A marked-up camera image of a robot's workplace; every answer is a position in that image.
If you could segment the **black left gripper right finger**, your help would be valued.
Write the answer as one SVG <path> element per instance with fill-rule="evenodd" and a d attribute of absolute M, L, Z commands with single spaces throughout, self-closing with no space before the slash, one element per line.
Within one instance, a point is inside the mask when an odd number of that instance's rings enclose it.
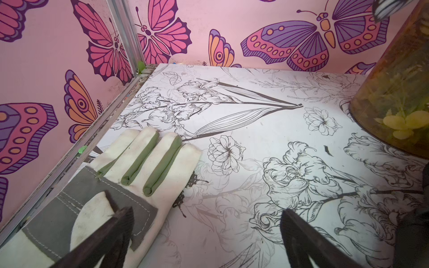
<path fill-rule="evenodd" d="M 292 268 L 311 268 L 313 263 L 319 268 L 361 267 L 291 209 L 282 212 L 280 231 Z"/>

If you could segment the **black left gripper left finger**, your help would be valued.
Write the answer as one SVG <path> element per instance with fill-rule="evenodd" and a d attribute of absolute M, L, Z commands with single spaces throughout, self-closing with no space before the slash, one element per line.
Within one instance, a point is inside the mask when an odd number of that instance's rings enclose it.
<path fill-rule="evenodd" d="M 112 209 L 106 192 L 82 208 L 72 227 L 70 252 L 53 268 L 122 268 L 134 227 L 133 207 Z"/>

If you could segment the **amber glass plant vase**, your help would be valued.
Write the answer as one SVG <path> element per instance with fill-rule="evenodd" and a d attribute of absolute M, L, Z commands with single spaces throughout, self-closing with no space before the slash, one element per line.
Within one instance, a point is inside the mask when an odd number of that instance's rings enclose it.
<path fill-rule="evenodd" d="M 411 155 L 429 157 L 428 1 L 418 1 L 349 110 L 371 135 Z"/>

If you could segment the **artificial green leafy plant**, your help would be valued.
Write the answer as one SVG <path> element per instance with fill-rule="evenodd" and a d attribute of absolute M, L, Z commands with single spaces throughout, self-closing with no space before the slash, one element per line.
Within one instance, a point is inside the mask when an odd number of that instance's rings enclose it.
<path fill-rule="evenodd" d="M 380 22 L 398 12 L 413 0 L 374 0 L 372 14 L 375 22 Z"/>

